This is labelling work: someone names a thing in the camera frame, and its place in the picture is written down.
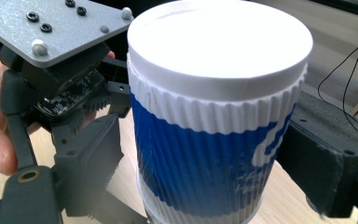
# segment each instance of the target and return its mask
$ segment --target black cable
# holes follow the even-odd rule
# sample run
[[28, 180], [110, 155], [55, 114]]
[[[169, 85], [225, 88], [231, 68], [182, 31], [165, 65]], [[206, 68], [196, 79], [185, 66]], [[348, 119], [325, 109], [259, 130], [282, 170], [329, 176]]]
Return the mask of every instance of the black cable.
[[[319, 84], [319, 86], [318, 86], [318, 95], [319, 95], [319, 97], [320, 97], [324, 102], [327, 102], [327, 101], [326, 101], [326, 100], [322, 97], [322, 95], [321, 95], [321, 86], [322, 86], [322, 85], [325, 83], [325, 81], [326, 81], [327, 79], [329, 79], [329, 78], [333, 75], [333, 73], [334, 73], [342, 64], [344, 64], [344, 63], [352, 56], [352, 54], [353, 54], [354, 52], [356, 52], [357, 50], [358, 50], [358, 47], [357, 47], [354, 51], [352, 51], [336, 68], [334, 68], [334, 69], [329, 73], [329, 75], [328, 75], [327, 77], [325, 77], [325, 78], [321, 81], [321, 83]], [[353, 77], [353, 74], [354, 74], [354, 71], [355, 71], [355, 69], [356, 69], [357, 64], [358, 64], [358, 56], [357, 56], [355, 65], [354, 65], [354, 67], [353, 67], [353, 69], [352, 69], [352, 71], [351, 71], [350, 78], [348, 79], [347, 85], [346, 85], [345, 90], [344, 90], [344, 94], [343, 94], [343, 98], [342, 98], [342, 111], [343, 111], [344, 116], [345, 116], [346, 120], [348, 121], [348, 123], [352, 126], [352, 128], [353, 128], [354, 130], [356, 130], [356, 131], [358, 132], [358, 128], [354, 126], [354, 124], [351, 122], [350, 119], [352, 119], [357, 125], [358, 125], [358, 120], [355, 119], [354, 117], [352, 117], [350, 114], [348, 114], [348, 113], [345, 111], [345, 99], [346, 99], [348, 87], [349, 87], [349, 85], [350, 85], [350, 83], [351, 83], [351, 79], [352, 79], [352, 77]]]

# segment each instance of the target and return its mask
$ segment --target white lid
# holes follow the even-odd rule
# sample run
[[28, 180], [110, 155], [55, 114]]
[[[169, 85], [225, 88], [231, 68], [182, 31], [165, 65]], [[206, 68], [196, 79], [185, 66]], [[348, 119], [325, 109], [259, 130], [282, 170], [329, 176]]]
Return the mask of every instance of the white lid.
[[237, 101], [281, 91], [302, 75], [307, 27], [246, 1], [176, 1], [138, 16], [128, 31], [133, 70], [161, 88]]

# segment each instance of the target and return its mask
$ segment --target light wood surface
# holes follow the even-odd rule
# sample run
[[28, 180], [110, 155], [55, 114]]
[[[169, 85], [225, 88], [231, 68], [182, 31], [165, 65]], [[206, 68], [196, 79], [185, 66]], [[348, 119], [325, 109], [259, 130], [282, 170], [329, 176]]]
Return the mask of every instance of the light wood surface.
[[[98, 113], [102, 116], [106, 109]], [[138, 213], [145, 215], [142, 200], [139, 196], [136, 181], [135, 167], [137, 163], [136, 148], [133, 133], [132, 113], [125, 119], [121, 119], [120, 135], [121, 150], [124, 158], [110, 181], [107, 190], [116, 195], [123, 203], [132, 207]], [[43, 129], [31, 134], [31, 141], [34, 146], [38, 163], [51, 167], [54, 163], [54, 146], [51, 143], [51, 136]], [[4, 189], [7, 177], [0, 175], [0, 198]], [[290, 179], [289, 175], [282, 169], [279, 163], [275, 162], [269, 177], [265, 197], [251, 224], [293, 224], [293, 223], [332, 223], [332, 224], [353, 224], [357, 223], [358, 210], [355, 209], [351, 218], [331, 219], [320, 217], [313, 212], [306, 203], [306, 196], [301, 189]], [[66, 217], [64, 223], [99, 223], [88, 217]]]

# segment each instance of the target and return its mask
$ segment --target paper cup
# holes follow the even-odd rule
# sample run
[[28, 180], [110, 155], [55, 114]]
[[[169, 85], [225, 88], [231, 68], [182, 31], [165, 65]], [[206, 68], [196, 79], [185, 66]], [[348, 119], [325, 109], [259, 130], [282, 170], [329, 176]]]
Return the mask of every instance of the paper cup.
[[128, 31], [138, 188], [153, 223], [245, 223], [257, 211], [312, 48], [244, 1], [177, 1]]

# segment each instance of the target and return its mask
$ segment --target gray mounting plate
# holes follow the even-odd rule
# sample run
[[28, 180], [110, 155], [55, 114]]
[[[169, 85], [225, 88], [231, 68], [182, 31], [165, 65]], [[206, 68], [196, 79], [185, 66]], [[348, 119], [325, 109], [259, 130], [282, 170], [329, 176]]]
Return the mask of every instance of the gray mounting plate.
[[[86, 15], [79, 16], [77, 7], [84, 7]], [[29, 21], [28, 12], [36, 13], [39, 21]], [[123, 19], [122, 10], [89, 0], [76, 0], [75, 7], [65, 0], [0, 0], [0, 42], [34, 66], [49, 67], [127, 30], [132, 19]], [[43, 23], [52, 27], [50, 33], [41, 31]], [[46, 45], [46, 55], [33, 52], [36, 39]]]

